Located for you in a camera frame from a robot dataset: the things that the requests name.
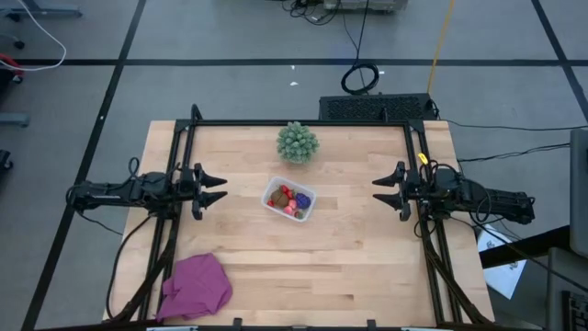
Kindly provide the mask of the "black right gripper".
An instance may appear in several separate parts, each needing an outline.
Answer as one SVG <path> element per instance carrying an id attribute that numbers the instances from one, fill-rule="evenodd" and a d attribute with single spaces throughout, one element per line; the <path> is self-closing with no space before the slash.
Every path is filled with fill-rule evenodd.
<path id="1" fill-rule="evenodd" d="M 418 170 L 406 169 L 405 163 L 399 161 L 391 175 L 373 180 L 372 184 L 382 187 L 394 187 L 398 184 L 399 193 L 374 194 L 373 197 L 391 206 L 395 211 L 400 210 L 400 220 L 406 222 L 411 216 L 409 201 L 417 200 L 418 190 L 421 186 Z"/>

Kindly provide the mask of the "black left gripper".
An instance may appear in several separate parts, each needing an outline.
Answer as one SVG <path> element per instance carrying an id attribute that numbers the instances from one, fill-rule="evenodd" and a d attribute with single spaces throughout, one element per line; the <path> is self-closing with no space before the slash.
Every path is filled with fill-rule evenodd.
<path id="1" fill-rule="evenodd" d="M 210 205 L 228 194 L 227 191 L 205 192 L 202 191 L 202 186 L 213 188 L 226 183 L 226 179 L 208 175 L 200 163 L 194 164 L 192 168 L 188 165 L 182 165 L 180 177 L 177 181 L 176 196 L 180 201 L 190 201 L 193 218 L 201 221 L 201 208 L 207 209 Z"/>

